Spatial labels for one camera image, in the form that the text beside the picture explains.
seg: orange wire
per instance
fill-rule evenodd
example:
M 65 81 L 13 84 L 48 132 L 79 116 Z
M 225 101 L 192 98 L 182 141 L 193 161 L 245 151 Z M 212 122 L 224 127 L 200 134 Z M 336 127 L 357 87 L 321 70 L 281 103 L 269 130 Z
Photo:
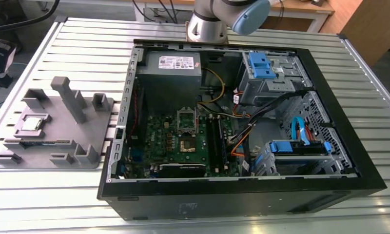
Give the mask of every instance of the orange wire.
M 237 106 L 238 106 L 238 104 L 234 104 L 234 107 L 233 107 L 233 115 L 234 115 L 234 116 L 237 116 L 237 117 L 241 117 L 242 115 L 241 115 L 241 114 L 238 114 L 238 113 L 236 112 L 236 108 L 237 108 Z
M 245 156 L 245 155 L 242 155 L 242 154 L 236 153 L 236 149 L 238 148 L 238 146 L 241 145 L 241 143 L 242 143 L 244 140 L 246 139 L 246 137 L 248 137 L 248 135 L 250 134 L 252 130 L 253 130 L 253 129 L 250 129 L 250 130 L 248 131 L 248 133 L 245 134 L 245 136 L 241 138 L 240 142 L 237 143 L 234 149 L 232 150 L 232 156 L 233 156 L 233 155 L 234 155 L 234 156 Z
M 306 130 L 306 132 L 308 132 L 308 134 L 309 134 L 309 140 L 316 140 L 316 138 L 314 138 L 314 136 L 313 136 L 313 134 L 312 134 L 312 132 L 310 132 L 308 126 L 305 127 L 305 130 Z

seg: open computer tower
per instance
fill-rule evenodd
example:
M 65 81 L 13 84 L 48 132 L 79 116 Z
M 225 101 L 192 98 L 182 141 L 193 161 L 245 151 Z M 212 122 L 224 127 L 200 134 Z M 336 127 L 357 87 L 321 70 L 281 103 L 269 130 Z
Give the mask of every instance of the open computer tower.
M 313 213 L 385 188 L 309 50 L 134 41 L 99 188 L 124 219 Z

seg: ram slot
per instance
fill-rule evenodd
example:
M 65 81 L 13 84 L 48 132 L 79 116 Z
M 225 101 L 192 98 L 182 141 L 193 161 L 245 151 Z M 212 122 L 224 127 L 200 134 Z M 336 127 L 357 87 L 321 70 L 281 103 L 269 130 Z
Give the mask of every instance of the ram slot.
M 210 118 L 206 121 L 206 136 L 208 136 L 208 152 L 209 166 L 213 173 L 224 171 L 222 163 L 222 142 L 220 133 L 220 120 Z
M 220 127 L 220 152 L 221 153 L 221 156 L 222 156 L 222 166 L 224 166 L 224 169 L 226 170 L 228 169 L 228 158 L 226 158 L 226 146 L 225 146 L 225 138 L 224 138 L 224 128 L 222 128 L 222 123 L 221 123 L 221 119 L 218 119 L 218 127 Z

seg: wooden desk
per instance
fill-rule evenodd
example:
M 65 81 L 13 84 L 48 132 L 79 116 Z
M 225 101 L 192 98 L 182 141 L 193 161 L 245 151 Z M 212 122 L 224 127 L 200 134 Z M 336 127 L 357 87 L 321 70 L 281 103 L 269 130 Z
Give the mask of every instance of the wooden desk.
M 173 0 L 174 9 L 193 10 L 196 0 Z M 162 8 L 158 0 L 136 0 L 138 8 Z M 170 8 L 169 1 L 162 0 L 166 8 Z M 269 17 L 262 28 L 280 29 L 290 31 L 320 32 L 329 15 L 334 9 L 325 2 L 324 5 L 316 6 L 310 1 L 284 0 L 284 19 L 278 22 L 281 4 L 274 4 L 270 8 Z M 144 22 L 144 16 L 134 7 L 136 21 Z

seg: black cable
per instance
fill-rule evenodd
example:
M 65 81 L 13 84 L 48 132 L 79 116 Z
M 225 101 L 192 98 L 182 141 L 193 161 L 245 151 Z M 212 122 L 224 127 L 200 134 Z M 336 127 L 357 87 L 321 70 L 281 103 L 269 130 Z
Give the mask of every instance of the black cable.
M 265 113 L 272 111 L 278 107 L 278 105 L 289 98 L 297 97 L 297 96 L 304 96 L 309 90 L 298 90 L 293 93 L 285 93 L 284 95 L 278 96 L 274 100 L 268 102 L 253 114 L 249 119 L 249 123 L 252 123 L 260 116 L 262 116 Z
M 241 176 L 250 176 L 250 172 L 252 172 L 252 156 L 250 156 L 249 138 L 250 138 L 250 136 L 246 136 L 245 141 L 242 142 L 242 151 L 244 151 L 244 155 L 245 155 L 245 162 L 249 165 L 249 169 L 246 170 L 245 167 L 242 167 Z
M 214 98 L 214 94 L 213 94 L 213 93 L 210 94 L 210 99 L 212 99 L 212 100 L 214 100 L 214 99 L 216 99 L 216 98 Z M 225 110 L 222 109 L 222 107 L 221 107 L 221 106 L 220 106 L 220 104 L 218 104 L 218 100 L 217 100 L 217 101 L 214 101 L 214 102 L 213 102 L 213 104 L 214 104 L 214 105 L 218 107 L 218 109 L 220 109 L 220 111 L 221 111 L 221 112 L 225 112 Z
M 150 11 L 153 11 L 153 16 L 154 17 L 160 17 L 161 15 L 160 14 L 157 14 L 156 13 L 156 11 L 153 10 L 153 8 L 149 8 L 150 9 Z
M 174 18 L 172 17 L 172 14 L 170 14 L 170 12 L 169 12 L 168 8 L 165 7 L 165 5 L 164 5 L 162 1 L 161 1 L 161 0 L 158 0 L 158 2 L 160 2 L 160 4 L 162 5 L 164 9 L 166 10 L 166 13 L 168 13 L 168 15 L 169 15 L 170 19 L 172 19 L 172 21 L 173 21 L 174 23 L 177 23 L 177 22 L 174 21 Z
M 228 116 L 228 117 L 234 117 L 234 118 L 240 118 L 240 117 L 236 117 L 233 116 L 232 114 L 229 113 L 225 113 L 225 112 L 217 112 L 217 111 L 213 111 L 210 108 L 208 108 L 202 103 L 198 103 L 198 105 L 210 113 L 216 114 L 216 115 L 222 115 L 222 116 Z
M 172 11 L 173 11 L 173 15 L 174 15 L 174 22 L 177 23 L 177 18 L 176 18 L 177 13 L 176 13 L 176 11 L 174 11 L 173 2 L 172 2 L 172 0 L 169 0 L 169 1 L 170 1 Z
M 300 91 L 296 91 L 293 93 L 285 93 L 278 98 L 276 98 L 274 100 L 268 102 L 265 105 L 262 105 L 261 108 L 252 114 L 252 117 L 249 118 L 249 122 L 248 122 L 244 130 L 236 136 L 232 137 L 232 140 L 237 139 L 241 135 L 244 135 L 245 132 L 248 131 L 248 129 L 252 128 L 253 125 L 256 124 L 257 119 L 265 113 L 268 113 L 272 110 L 274 110 L 286 99 L 289 99 L 292 97 L 297 97 L 297 96 L 304 96 L 308 92 L 309 92 L 309 90 L 300 90 Z
M 137 4 L 136 4 L 136 1 L 134 1 L 134 0 L 132 0 L 132 1 L 133 1 L 133 4 L 134 4 L 136 9 L 137 9 L 138 12 L 141 13 L 141 15 L 142 15 L 149 21 L 154 22 L 154 20 L 150 19 L 150 18 L 144 14 L 144 12 L 140 10 L 140 8 L 138 8 L 138 6 L 137 6 Z
M 274 25 L 274 27 L 272 29 L 276 29 L 277 26 L 280 25 L 281 20 L 284 18 L 284 13 L 285 13 L 284 1 L 282 0 L 278 0 L 278 1 L 280 1 L 278 21 L 276 22 L 276 25 Z
M 55 0 L 51 10 L 41 17 L 37 17 L 36 19 L 31 19 L 31 20 L 19 22 L 19 23 L 3 25 L 3 26 L 0 26 L 0 31 L 13 30 L 16 28 L 21 28 L 21 27 L 29 26 L 29 25 L 32 25 L 35 23 L 39 23 L 39 22 L 44 21 L 47 18 L 51 17 L 53 12 L 56 11 L 59 2 L 60 2 L 60 0 Z

